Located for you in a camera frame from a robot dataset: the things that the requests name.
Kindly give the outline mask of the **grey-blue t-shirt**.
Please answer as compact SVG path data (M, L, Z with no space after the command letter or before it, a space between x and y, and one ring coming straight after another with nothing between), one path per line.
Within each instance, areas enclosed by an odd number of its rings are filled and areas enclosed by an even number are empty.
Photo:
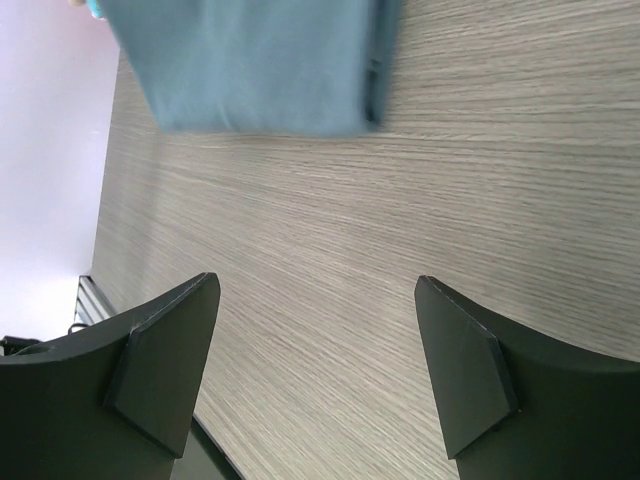
M103 1L158 126L347 137L383 122L398 1Z

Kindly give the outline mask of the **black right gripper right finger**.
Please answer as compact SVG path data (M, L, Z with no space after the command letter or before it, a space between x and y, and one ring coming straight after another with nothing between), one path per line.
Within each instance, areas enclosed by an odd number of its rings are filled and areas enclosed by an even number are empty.
M639 366L554 339L422 276L415 306L463 479L635 479Z

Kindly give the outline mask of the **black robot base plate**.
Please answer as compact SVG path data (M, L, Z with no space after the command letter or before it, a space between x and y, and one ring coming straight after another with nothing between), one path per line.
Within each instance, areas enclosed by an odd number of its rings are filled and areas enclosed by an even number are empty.
M192 417L183 456L174 462L171 480L244 480L235 465Z

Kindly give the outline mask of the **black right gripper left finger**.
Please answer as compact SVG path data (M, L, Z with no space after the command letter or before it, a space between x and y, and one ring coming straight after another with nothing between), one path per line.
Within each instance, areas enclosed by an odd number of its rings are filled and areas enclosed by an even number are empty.
M221 296L202 273L1 360L5 479L167 479L184 454Z

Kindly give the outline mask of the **teal folded t-shirt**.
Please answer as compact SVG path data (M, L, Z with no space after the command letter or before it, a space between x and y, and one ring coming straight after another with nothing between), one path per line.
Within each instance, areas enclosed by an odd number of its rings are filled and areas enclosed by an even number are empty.
M104 14L102 13L99 2L97 0L86 0L86 5L93 18L98 20L104 19Z

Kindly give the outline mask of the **aluminium frame rail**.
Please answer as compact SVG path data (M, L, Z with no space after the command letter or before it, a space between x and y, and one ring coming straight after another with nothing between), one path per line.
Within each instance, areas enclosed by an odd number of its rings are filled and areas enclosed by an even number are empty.
M90 276L80 276L72 329L94 325L116 315L116 310Z

